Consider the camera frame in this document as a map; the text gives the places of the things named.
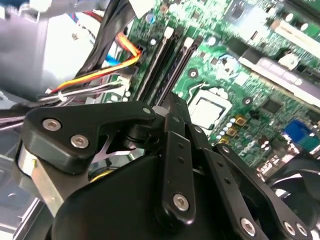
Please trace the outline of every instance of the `yellow wire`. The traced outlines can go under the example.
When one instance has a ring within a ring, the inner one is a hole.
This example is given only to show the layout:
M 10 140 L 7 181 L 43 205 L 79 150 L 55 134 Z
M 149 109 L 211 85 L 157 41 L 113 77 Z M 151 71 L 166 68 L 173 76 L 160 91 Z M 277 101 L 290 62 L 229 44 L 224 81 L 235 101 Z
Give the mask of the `yellow wire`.
M 127 49 L 133 54 L 134 57 L 132 57 L 122 63 L 119 63 L 118 65 L 108 67 L 104 70 L 101 70 L 101 71 L 98 71 L 98 72 L 95 72 L 95 73 L 92 73 L 92 74 L 89 74 L 86 76 L 82 76 L 82 77 L 79 77 L 79 78 L 76 78 L 76 79 L 73 79 L 70 81 L 63 82 L 55 89 L 55 91 L 58 89 L 62 89 L 67 85 L 73 85 L 73 84 L 77 84 L 80 82 L 85 82 L 86 80 L 94 78 L 96 76 L 106 75 L 110 72 L 114 72 L 119 69 L 126 68 L 126 67 L 136 63 L 141 56 L 141 52 L 123 34 L 118 34 L 117 37 L 123 43 L 123 45 L 125 45 L 127 47 Z
M 98 71 L 98 72 L 95 72 L 95 73 L 92 73 L 92 74 L 89 74 L 89 75 L 86 75 L 86 76 L 82 76 L 82 77 L 79 77 L 79 78 L 76 78 L 76 79 L 73 79 L 73 80 L 70 80 L 70 81 L 66 81 L 62 84 L 60 84 L 57 89 L 61 89 L 61 88 L 64 88 L 66 85 L 72 85 L 72 84 L 77 84 L 79 82 L 85 82 L 86 80 L 88 79 L 91 79 L 91 78 L 94 78 L 96 76 L 99 76 L 99 75 L 104 75 L 104 74 L 107 74 L 107 73 L 110 73 L 110 72 L 114 72 L 116 70 L 119 70 L 119 69 L 123 69 L 123 68 L 126 68 L 134 63 L 136 63 L 138 60 L 139 60 L 139 57 L 140 55 L 138 56 L 135 56 L 123 63 L 120 63 L 116 66 L 112 66 L 112 67 L 108 67 L 107 69 L 104 69 L 104 70 L 101 70 L 101 71 Z
M 100 179 L 100 178 L 112 173 L 113 171 L 114 170 L 108 170 L 108 171 L 105 171 L 105 172 L 101 173 L 100 175 L 98 175 L 98 176 L 94 177 L 93 179 L 91 179 L 90 183 L 93 183 L 94 181 L 96 181 L 96 180 L 98 180 L 98 179 Z

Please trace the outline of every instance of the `silver screw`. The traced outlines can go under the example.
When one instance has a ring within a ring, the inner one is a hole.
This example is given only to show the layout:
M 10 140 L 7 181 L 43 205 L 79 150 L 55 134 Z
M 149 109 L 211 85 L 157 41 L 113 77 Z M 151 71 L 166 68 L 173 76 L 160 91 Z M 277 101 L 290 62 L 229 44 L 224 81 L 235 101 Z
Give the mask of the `silver screw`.
M 144 111 L 146 114 L 150 114 L 150 113 L 151 113 L 150 109 L 148 109 L 148 108 L 146 108 L 146 107 L 143 108 L 143 111 Z
M 71 137 L 71 144 L 77 149 L 85 149 L 89 146 L 89 140 L 82 135 L 74 135 Z
M 177 117 L 173 117 L 173 120 L 175 120 L 177 123 L 180 123 L 180 120 L 179 120 L 179 118 L 177 118 Z
M 299 229 L 300 233 L 302 233 L 303 236 L 305 236 L 305 237 L 308 236 L 308 232 L 305 230 L 305 228 L 301 224 L 297 223 L 296 226 Z
M 230 153 L 229 148 L 227 148 L 226 146 L 222 146 L 222 149 L 223 149 L 226 153 Z
M 290 233 L 292 236 L 296 235 L 295 229 L 288 222 L 285 221 L 283 222 L 283 224 L 288 233 Z
M 251 237 L 254 237 L 256 235 L 256 229 L 248 219 L 241 218 L 240 222 L 242 228 L 245 230 L 247 234 L 249 234 Z
M 48 118 L 42 122 L 42 126 L 49 131 L 58 131 L 61 129 L 61 123 L 58 120 Z
M 180 193 L 177 193 L 173 196 L 174 205 L 182 212 L 185 212 L 189 209 L 189 202 L 185 196 Z
M 198 126 L 195 126 L 194 129 L 198 132 L 198 133 L 202 133 L 202 129 Z

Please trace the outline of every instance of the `black metal bracket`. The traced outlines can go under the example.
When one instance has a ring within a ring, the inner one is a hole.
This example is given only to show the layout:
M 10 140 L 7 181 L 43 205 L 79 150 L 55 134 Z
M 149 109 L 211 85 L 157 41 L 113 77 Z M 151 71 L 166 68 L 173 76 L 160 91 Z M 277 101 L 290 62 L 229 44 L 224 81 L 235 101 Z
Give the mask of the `black metal bracket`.
M 22 142 L 32 155 L 67 174 L 84 173 L 102 145 L 107 153 L 146 149 L 144 160 L 136 161 L 148 165 L 159 160 L 153 210 L 168 232 L 190 229 L 197 220 L 193 172 L 197 169 L 209 183 L 215 204 L 210 214 L 219 219 L 226 239 L 312 239 L 305 224 L 231 148 L 223 144 L 212 148 L 202 129 L 191 123 L 184 100 L 170 94 L 162 107 L 166 114 L 156 114 L 138 101 L 35 109 L 26 116 Z M 58 129 L 45 127 L 48 119 L 54 119 Z M 76 135 L 87 140 L 85 147 L 75 146 Z M 110 178 L 114 183 L 117 174 L 122 176 L 121 170 L 101 181 Z
M 242 195 L 249 196 L 254 202 L 255 209 L 251 211 L 257 214 L 261 228 L 269 239 L 312 239 L 307 226 L 231 148 L 218 144 L 214 151 L 223 156 L 237 176 Z
M 108 138 L 133 124 L 148 124 L 156 118 L 143 102 L 119 102 L 34 109 L 26 115 L 21 134 L 25 148 L 41 160 L 68 174 L 84 173 L 99 146 Z M 54 119 L 61 125 L 48 130 L 44 121 Z M 86 148 L 73 146 L 71 138 L 81 135 Z

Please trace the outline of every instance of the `wire bundle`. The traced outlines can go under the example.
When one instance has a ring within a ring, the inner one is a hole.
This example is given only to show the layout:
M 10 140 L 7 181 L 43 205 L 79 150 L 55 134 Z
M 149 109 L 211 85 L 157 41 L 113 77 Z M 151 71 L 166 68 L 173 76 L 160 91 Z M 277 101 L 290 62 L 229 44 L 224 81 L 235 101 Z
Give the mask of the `wire bundle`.
M 94 12 L 85 12 L 84 14 L 101 22 L 101 25 L 95 38 L 93 49 L 75 79 L 60 84 L 49 94 L 38 96 L 38 102 L 24 102 L 15 105 L 14 107 L 19 109 L 18 111 L 14 109 L 1 110 L 0 131 L 21 126 L 25 114 L 34 108 L 65 106 L 71 103 L 76 97 L 106 93 L 123 86 L 120 81 L 94 86 L 88 85 L 88 83 L 102 77 L 119 75 L 122 69 L 133 65 L 139 60 L 141 52 L 121 32 L 135 17 L 130 3 L 128 3 L 127 0 L 111 1 L 103 17 Z M 132 57 L 117 65 L 101 69 L 115 38 L 124 50 L 132 54 Z

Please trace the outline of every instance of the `hole in bracket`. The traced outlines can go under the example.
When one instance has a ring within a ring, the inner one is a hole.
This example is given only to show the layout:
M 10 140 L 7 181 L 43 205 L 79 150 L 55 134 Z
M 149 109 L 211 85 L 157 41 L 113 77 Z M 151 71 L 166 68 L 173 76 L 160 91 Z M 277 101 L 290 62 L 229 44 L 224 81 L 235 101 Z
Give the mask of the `hole in bracket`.
M 231 184 L 231 181 L 227 177 L 224 179 L 224 181 L 229 185 Z
M 181 163 L 181 164 L 184 164 L 185 160 L 182 157 L 178 157 L 178 162 Z

